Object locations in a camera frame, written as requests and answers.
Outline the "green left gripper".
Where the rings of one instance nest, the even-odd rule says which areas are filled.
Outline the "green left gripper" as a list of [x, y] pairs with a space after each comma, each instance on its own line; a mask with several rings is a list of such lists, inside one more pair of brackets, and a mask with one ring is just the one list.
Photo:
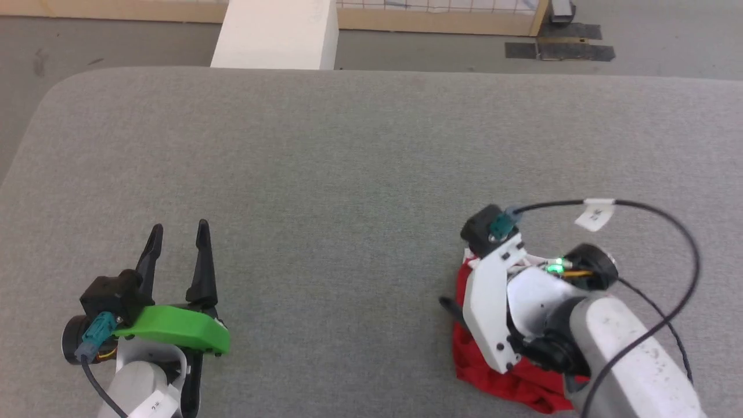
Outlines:
[[[164, 238], [162, 224], [153, 226], [136, 271], [142, 280], [140, 291], [152, 297], [156, 263]], [[189, 307], [214, 310], [218, 303], [216, 275], [210, 225], [200, 219], [196, 235], [197, 260], [191, 285], [186, 291]], [[219, 320], [209, 315], [175, 306], [145, 307], [132, 326], [113, 331], [117, 338], [133, 336], [158, 343], [172, 344], [212, 354], [230, 352], [230, 331]]]

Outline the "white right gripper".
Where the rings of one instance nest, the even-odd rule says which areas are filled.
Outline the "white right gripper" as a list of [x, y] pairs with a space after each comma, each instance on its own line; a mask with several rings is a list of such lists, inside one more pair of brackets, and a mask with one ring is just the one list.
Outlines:
[[451, 297], [439, 297], [439, 304], [454, 322], [467, 325], [488, 366], [501, 374], [518, 362], [507, 341], [508, 270], [526, 255], [522, 236], [514, 235], [490, 254], [478, 255], [467, 280], [463, 310]]

